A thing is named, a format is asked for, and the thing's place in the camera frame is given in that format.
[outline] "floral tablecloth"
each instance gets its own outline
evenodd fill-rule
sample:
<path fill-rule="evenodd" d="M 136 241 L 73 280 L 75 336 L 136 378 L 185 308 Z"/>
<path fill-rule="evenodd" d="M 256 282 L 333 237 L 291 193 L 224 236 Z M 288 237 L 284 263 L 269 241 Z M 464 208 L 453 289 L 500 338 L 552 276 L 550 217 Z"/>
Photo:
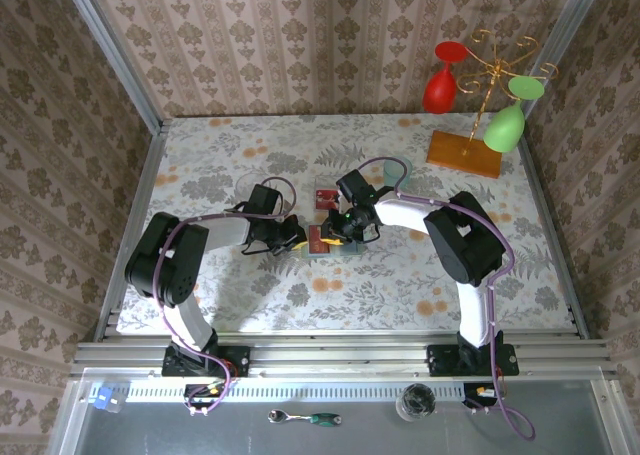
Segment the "floral tablecloth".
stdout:
<path fill-rule="evenodd" d="M 516 151 L 499 179 L 425 162 L 433 130 L 466 134 L 472 114 L 327 115 L 174 120 L 147 221 L 158 211 L 180 218 L 219 212 L 246 200 L 272 175 L 298 190 L 301 223 L 318 223 L 314 188 L 335 183 L 363 161 L 403 155 L 413 163 L 407 193 L 448 199 L 473 193 L 515 249 L 517 265 L 497 286 L 502 328 L 570 329 L 572 323 L 531 189 Z M 487 117 L 481 124 L 483 133 Z M 382 166 L 363 174 L 382 185 Z M 278 188 L 290 200 L 286 185 Z M 361 256 L 306 260 L 298 252 L 243 256 L 225 248 L 205 255 L 195 295 L 218 331 L 455 330 L 455 284 L 428 236 L 384 227 Z M 127 291 L 118 330 L 165 333 L 154 304 Z"/>

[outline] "wall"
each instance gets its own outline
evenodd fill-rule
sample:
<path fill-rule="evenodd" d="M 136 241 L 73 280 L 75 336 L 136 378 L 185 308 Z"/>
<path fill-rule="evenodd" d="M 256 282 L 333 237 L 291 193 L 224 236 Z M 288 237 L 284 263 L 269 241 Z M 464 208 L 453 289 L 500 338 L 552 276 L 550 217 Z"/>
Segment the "wall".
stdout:
<path fill-rule="evenodd" d="M 98 0 L 164 118 L 421 110 L 443 40 L 488 28 L 515 58 L 566 0 Z M 489 55 L 488 46 L 480 52 Z M 469 64 L 470 71 L 479 70 Z M 496 96 L 493 108 L 505 98 Z M 479 107 L 459 97 L 458 111 Z"/>
<path fill-rule="evenodd" d="M 0 453 L 44 453 L 149 134 L 71 0 L 0 0 Z"/>
<path fill-rule="evenodd" d="M 640 0 L 596 0 L 529 123 L 593 335 L 640 428 Z"/>

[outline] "plastic wine glass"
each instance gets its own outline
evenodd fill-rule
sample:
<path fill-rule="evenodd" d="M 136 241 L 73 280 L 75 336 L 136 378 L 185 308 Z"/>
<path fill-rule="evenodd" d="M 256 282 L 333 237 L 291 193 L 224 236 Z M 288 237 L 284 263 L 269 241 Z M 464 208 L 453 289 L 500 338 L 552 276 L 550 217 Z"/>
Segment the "plastic wine glass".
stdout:
<path fill-rule="evenodd" d="M 544 85 L 533 77 L 519 76 L 509 80 L 509 90 L 520 100 L 503 108 L 491 119 L 484 134 L 484 143 L 496 152 L 510 152 L 524 132 L 522 100 L 536 100 L 544 94 Z"/>
<path fill-rule="evenodd" d="M 441 114 L 453 108 L 456 97 L 456 81 L 451 74 L 451 64 L 463 61 L 468 52 L 461 43 L 442 42 L 436 46 L 435 53 L 445 62 L 445 66 L 427 83 L 422 106 L 427 112 Z"/>

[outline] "green handle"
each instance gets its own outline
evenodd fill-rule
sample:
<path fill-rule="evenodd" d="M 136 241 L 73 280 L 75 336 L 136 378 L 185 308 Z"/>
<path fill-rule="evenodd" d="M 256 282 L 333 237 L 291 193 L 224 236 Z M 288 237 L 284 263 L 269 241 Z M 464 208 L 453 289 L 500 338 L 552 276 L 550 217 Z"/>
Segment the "green handle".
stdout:
<path fill-rule="evenodd" d="M 342 423 L 342 418 L 335 413 L 314 413 L 310 421 L 321 427 L 337 427 Z"/>

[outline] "gold metal stand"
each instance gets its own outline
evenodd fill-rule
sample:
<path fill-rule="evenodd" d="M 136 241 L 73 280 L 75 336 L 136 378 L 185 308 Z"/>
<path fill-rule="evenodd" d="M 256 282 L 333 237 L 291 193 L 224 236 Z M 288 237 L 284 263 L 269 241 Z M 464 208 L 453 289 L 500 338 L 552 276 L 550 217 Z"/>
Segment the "gold metal stand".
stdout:
<path fill-rule="evenodd" d="M 493 60 L 491 63 L 478 57 L 471 49 L 467 48 L 469 54 L 483 65 L 484 70 L 477 73 L 467 73 L 458 77 L 456 85 L 463 93 L 477 93 L 483 85 L 481 79 L 483 77 L 491 77 L 486 88 L 485 94 L 478 115 L 473 122 L 471 135 L 468 140 L 466 137 L 455 135 L 453 133 L 445 133 L 435 131 L 429 146 L 427 154 L 427 162 L 440 165 L 447 168 L 462 170 L 464 172 L 475 173 L 485 177 L 498 178 L 500 176 L 500 163 L 502 154 L 495 152 L 487 147 L 482 141 L 475 140 L 474 137 L 478 131 L 480 119 L 487 108 L 487 103 L 496 86 L 511 99 L 520 100 L 513 95 L 502 81 L 502 76 L 517 77 L 518 74 L 512 72 L 512 67 L 517 63 L 531 57 L 539 48 L 540 44 L 535 38 L 524 36 L 518 40 L 518 47 L 524 48 L 527 52 L 517 59 L 509 62 L 504 58 L 498 57 L 498 47 L 495 34 L 489 30 L 479 29 L 472 33 L 471 39 L 476 43 L 485 41 L 487 36 L 493 39 Z M 552 63 L 544 63 L 540 66 L 540 71 L 545 73 L 543 76 L 537 76 L 540 80 L 554 78 L 558 73 L 558 67 Z"/>

